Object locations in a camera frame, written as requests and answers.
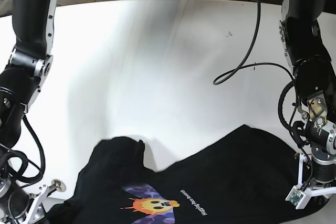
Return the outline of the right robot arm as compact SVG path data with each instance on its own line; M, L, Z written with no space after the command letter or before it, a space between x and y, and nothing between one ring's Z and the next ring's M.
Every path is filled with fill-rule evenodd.
M43 201L62 191L61 182L42 186L36 195L25 188L40 182L46 161L43 147L27 120L53 62L54 16L57 0L13 0L12 25L16 44L1 73L1 210L2 223L47 223ZM40 155L37 175L24 176L33 162L13 150L21 126L30 131Z

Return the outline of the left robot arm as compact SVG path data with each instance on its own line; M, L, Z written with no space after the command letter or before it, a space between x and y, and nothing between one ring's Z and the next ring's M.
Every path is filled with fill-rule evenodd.
M303 209L313 197L335 194L335 72L321 38L318 17L326 0L283 0L279 32L293 74L295 110L302 119L286 128L298 148L299 169L309 165L310 175L299 172L286 201Z

